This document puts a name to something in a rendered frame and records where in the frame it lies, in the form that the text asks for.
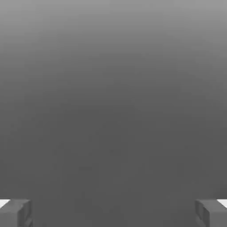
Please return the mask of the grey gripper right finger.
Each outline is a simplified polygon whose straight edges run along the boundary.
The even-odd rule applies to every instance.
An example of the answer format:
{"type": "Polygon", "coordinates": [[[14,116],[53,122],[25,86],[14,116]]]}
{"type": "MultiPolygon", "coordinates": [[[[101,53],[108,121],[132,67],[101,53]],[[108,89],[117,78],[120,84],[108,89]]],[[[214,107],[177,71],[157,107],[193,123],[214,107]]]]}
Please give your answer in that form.
{"type": "Polygon", "coordinates": [[[227,199],[195,200],[198,227],[227,227],[227,199]]]}

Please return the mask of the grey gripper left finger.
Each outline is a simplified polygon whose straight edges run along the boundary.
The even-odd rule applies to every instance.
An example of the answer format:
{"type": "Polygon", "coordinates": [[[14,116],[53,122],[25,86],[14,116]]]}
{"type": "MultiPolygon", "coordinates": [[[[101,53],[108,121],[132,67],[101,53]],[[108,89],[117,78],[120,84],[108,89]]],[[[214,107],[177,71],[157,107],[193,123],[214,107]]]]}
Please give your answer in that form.
{"type": "Polygon", "coordinates": [[[0,199],[0,227],[33,227],[32,201],[0,199]]]}

